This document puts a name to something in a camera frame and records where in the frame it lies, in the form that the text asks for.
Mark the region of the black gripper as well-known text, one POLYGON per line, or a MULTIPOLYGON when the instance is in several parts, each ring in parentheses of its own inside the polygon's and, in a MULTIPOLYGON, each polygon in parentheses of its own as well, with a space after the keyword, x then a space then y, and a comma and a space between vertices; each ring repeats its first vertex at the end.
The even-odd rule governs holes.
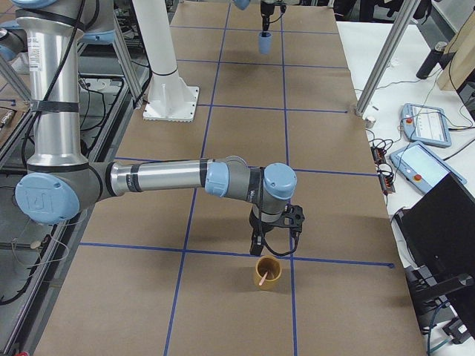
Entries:
POLYGON ((254 206, 249 214, 249 224, 256 234, 262 232, 267 234, 274 228, 288 228, 291 234, 300 234, 303 230, 305 220, 304 210, 299 205, 287 204, 284 211, 279 215, 270 216, 262 213, 255 213, 254 206))
POLYGON ((280 8, 282 13, 286 12, 285 1, 265 0, 260 2, 260 11, 262 15, 262 36, 268 36, 270 16, 274 14, 276 7, 280 8))

